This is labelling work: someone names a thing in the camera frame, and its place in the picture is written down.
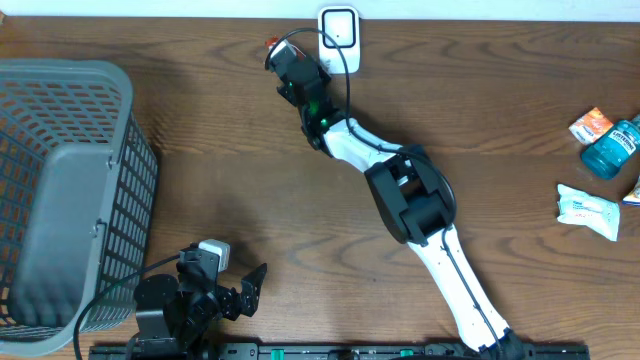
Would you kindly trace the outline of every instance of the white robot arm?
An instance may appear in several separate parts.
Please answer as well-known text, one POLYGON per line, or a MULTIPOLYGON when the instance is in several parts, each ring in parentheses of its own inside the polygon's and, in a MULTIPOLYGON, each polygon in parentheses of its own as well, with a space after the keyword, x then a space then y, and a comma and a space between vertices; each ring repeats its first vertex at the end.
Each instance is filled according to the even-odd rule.
POLYGON ((462 341, 490 359, 523 358, 522 343, 462 253, 453 191, 422 147, 392 144, 368 132, 332 104, 325 91, 331 77, 311 56, 286 39, 271 45, 265 67, 282 80, 278 93, 298 108, 309 144, 365 175, 387 229, 429 269, 462 341))

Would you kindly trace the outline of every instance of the blue mouthwash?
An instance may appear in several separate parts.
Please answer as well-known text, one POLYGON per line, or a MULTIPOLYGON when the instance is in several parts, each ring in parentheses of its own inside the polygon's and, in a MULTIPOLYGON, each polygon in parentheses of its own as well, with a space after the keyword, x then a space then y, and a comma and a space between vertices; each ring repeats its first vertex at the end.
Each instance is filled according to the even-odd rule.
POLYGON ((582 153, 582 162, 603 179, 613 179, 640 145, 640 115, 620 120, 582 153))

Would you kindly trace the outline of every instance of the gray laundry basket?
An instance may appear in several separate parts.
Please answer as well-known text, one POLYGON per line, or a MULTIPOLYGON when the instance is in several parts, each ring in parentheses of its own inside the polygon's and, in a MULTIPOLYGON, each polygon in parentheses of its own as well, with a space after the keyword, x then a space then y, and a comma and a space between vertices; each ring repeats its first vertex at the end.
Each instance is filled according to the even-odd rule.
MULTIPOLYGON (((126 74, 100 61, 0 61, 0 353, 67 344, 94 295, 141 268, 157 161, 126 74)), ((134 309, 138 279, 82 331, 134 309)))

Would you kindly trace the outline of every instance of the wooden table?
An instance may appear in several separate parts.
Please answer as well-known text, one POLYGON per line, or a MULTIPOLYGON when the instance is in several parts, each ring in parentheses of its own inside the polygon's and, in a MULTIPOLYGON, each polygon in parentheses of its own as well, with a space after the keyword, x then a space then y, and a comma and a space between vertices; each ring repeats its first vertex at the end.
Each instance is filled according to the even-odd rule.
MULTIPOLYGON (((264 342, 422 342, 456 338, 418 258, 382 225, 365 179, 313 151, 263 70, 263 42, 312 20, 7 18, 0 56, 102 59, 121 66, 159 151, 147 262, 190 242, 229 242, 224 285, 269 263, 253 318, 216 326, 264 342)), ((620 200, 580 162, 568 125, 593 106, 640 110, 640 26, 362 21, 356 117, 424 144, 459 201, 465 253, 495 307, 535 341, 584 342, 592 359, 640 356, 640 210, 617 243, 556 221, 556 185, 620 200)), ((316 38, 300 45, 315 49, 316 38)), ((343 77, 333 89, 344 94, 343 77)), ((166 266, 164 272, 174 272, 166 266)), ((124 342, 135 322, 83 335, 124 342)), ((52 355, 70 358, 71 347, 52 355)))

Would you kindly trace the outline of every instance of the orange box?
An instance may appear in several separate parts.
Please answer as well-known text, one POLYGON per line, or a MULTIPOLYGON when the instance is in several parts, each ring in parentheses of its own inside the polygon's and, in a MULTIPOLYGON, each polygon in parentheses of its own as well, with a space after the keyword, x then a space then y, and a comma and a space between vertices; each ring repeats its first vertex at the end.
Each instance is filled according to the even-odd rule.
POLYGON ((613 123, 596 107, 571 124, 569 131, 584 145, 591 145, 612 126, 613 123))

